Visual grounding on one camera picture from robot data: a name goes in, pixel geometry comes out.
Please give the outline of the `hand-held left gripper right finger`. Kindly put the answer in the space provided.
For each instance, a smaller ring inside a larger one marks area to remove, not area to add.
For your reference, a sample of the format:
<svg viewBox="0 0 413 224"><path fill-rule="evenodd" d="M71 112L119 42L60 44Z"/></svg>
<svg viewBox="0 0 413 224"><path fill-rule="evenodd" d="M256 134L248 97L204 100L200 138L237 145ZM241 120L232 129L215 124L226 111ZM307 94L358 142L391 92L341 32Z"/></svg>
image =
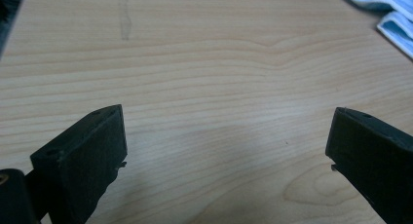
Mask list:
<svg viewBox="0 0 413 224"><path fill-rule="evenodd" d="M338 107L325 155L387 224L413 224L413 136Z"/></svg>

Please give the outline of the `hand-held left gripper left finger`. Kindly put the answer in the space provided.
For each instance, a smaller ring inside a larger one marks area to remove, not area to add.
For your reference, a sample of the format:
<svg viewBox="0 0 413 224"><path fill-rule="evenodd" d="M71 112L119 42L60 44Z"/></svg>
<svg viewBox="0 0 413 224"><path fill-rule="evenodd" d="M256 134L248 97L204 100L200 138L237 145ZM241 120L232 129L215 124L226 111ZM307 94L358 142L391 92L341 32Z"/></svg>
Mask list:
<svg viewBox="0 0 413 224"><path fill-rule="evenodd" d="M30 156L29 186L38 218L85 224L128 155L120 104L86 115Z"/></svg>

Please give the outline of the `blue striped cloth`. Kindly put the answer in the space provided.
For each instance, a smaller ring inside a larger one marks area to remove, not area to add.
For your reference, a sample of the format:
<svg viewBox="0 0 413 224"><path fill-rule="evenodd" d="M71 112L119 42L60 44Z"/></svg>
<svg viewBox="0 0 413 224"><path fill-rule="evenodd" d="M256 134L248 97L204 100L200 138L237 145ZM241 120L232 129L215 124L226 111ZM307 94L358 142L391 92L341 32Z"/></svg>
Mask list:
<svg viewBox="0 0 413 224"><path fill-rule="evenodd" d="M365 10L387 11L377 29L413 59L413 0L350 0Z"/></svg>

